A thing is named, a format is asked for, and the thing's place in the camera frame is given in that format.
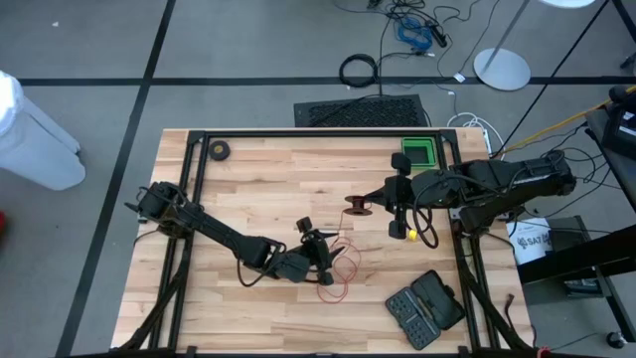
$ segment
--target wooden tabletop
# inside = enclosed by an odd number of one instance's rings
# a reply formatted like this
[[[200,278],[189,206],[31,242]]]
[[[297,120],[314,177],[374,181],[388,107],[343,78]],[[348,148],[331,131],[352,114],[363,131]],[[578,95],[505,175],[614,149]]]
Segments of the wooden tabletop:
[[[164,130],[152,181],[179,181],[187,134],[184,129]],[[487,158],[480,130],[459,128],[457,135],[462,160]],[[299,245],[295,222],[302,217],[309,216],[314,227],[324,231],[337,230],[341,212],[349,206],[343,198],[382,187],[386,177],[395,175],[391,154],[400,151],[398,137],[233,137],[226,141],[232,155],[223,162],[208,162],[201,204],[208,214],[242,234],[267,236],[290,248]],[[194,185],[198,157],[194,155],[189,188]],[[322,302],[311,283],[265,278],[254,287],[242,287],[232,253],[196,235],[178,350],[196,345],[200,352],[416,352],[386,310],[385,300],[434,269],[462,302],[448,216],[444,210],[434,211],[440,243],[431,250],[421,242],[391,239],[391,214],[383,208],[372,210],[368,217],[342,217],[341,236],[360,251],[361,264],[338,304]],[[139,234],[155,227],[141,225]],[[493,232],[508,238],[503,225]],[[136,245],[113,347],[130,337],[154,305],[166,245],[161,234],[148,235]],[[530,318],[511,249],[484,236],[481,250],[493,303],[503,313],[507,294],[515,296],[510,310],[513,322],[531,343]],[[245,268],[242,273],[247,281],[256,276]],[[344,287],[334,284],[326,289],[339,294]],[[487,345],[476,300],[475,307],[482,345]],[[167,342],[172,307],[166,312],[160,346]],[[465,319],[442,331],[422,352],[456,353],[459,345],[470,346]]]

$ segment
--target black tool case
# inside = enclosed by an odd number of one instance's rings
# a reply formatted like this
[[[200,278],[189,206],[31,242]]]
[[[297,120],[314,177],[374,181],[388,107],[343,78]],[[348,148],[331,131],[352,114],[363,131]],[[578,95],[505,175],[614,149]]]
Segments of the black tool case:
[[[441,330],[464,318],[464,309],[454,295],[439,274],[430,270],[387,299],[385,305],[413,348],[421,350],[437,339]]]

